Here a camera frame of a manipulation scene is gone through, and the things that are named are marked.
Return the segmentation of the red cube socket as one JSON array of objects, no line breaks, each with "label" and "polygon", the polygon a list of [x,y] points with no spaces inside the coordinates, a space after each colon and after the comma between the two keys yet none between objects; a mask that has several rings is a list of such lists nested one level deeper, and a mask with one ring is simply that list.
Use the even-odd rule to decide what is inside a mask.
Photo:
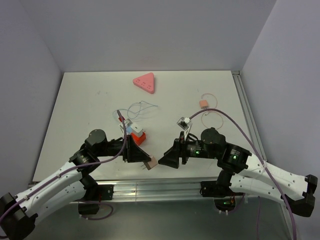
[{"label": "red cube socket", "polygon": [[130,135],[138,146],[140,146],[147,138],[145,132],[143,132],[140,137],[136,136],[133,132]]}]

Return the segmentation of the brown pink charger plug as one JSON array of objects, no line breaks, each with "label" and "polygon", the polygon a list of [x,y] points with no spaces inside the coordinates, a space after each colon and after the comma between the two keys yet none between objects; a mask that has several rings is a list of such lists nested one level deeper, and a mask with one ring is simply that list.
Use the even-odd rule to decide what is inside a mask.
[{"label": "brown pink charger plug", "polygon": [[154,168],[156,165],[158,165],[158,161],[156,160],[156,158],[154,156],[150,156],[150,161],[144,162],[141,165],[141,168],[143,170],[151,170],[152,168]]}]

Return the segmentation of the light blue charger plug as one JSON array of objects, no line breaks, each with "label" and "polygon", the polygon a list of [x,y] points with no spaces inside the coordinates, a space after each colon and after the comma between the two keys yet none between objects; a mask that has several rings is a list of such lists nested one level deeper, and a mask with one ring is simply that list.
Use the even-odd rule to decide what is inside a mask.
[{"label": "light blue charger plug", "polygon": [[128,135],[130,135],[130,134],[132,133],[132,128],[131,128],[130,126],[128,126],[128,127],[126,128],[126,133],[127,133]]}]

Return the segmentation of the white charger plug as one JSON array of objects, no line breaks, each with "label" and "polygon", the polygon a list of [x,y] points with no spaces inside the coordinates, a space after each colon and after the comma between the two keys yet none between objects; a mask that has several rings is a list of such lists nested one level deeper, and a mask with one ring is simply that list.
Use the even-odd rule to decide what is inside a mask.
[{"label": "white charger plug", "polygon": [[130,127],[131,133],[136,137],[140,138],[143,135],[143,129],[137,123],[132,123]]}]

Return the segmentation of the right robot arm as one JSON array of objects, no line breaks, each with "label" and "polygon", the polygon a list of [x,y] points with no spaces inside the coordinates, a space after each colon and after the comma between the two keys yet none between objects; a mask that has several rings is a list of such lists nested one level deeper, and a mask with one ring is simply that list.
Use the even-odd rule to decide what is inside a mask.
[{"label": "right robot arm", "polygon": [[312,215],[316,176],[297,175],[260,161],[249,150],[228,143],[213,127],[205,129],[199,140],[185,139],[181,133],[158,163],[177,169],[189,158],[214,159],[221,168],[217,180],[201,182],[199,192],[203,197],[224,198],[243,193],[273,200],[301,217]]}]

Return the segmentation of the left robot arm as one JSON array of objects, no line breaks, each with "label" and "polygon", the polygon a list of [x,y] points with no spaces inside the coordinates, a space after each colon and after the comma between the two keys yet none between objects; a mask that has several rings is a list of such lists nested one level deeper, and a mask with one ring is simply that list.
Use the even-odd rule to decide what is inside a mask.
[{"label": "left robot arm", "polygon": [[92,201],[98,195],[98,184],[91,173],[102,162],[122,156],[127,163],[150,162],[152,157],[143,151],[131,135],[107,140],[101,129],[91,131],[73,156],[55,173],[16,195],[6,193],[0,199],[1,239],[23,240],[36,224],[70,202]]}]

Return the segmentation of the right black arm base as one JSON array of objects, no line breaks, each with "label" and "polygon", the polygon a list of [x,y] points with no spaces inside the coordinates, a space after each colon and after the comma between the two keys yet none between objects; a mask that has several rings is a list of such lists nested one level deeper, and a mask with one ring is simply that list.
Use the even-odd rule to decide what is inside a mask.
[{"label": "right black arm base", "polygon": [[231,211],[236,205],[236,197],[243,196],[242,192],[233,192],[228,187],[218,186],[216,180],[201,181],[199,193],[204,198],[214,198],[218,210]]}]

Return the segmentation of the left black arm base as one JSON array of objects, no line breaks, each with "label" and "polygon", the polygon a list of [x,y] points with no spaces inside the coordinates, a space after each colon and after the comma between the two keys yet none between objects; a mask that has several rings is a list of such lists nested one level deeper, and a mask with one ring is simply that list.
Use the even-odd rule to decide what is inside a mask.
[{"label": "left black arm base", "polygon": [[[113,199],[114,185],[112,184],[98,184],[86,190],[84,196],[78,202],[78,213],[82,218],[98,221],[110,217],[114,212],[114,207],[107,201]],[[106,206],[109,210],[108,214],[100,217],[96,216],[99,210]]]}]

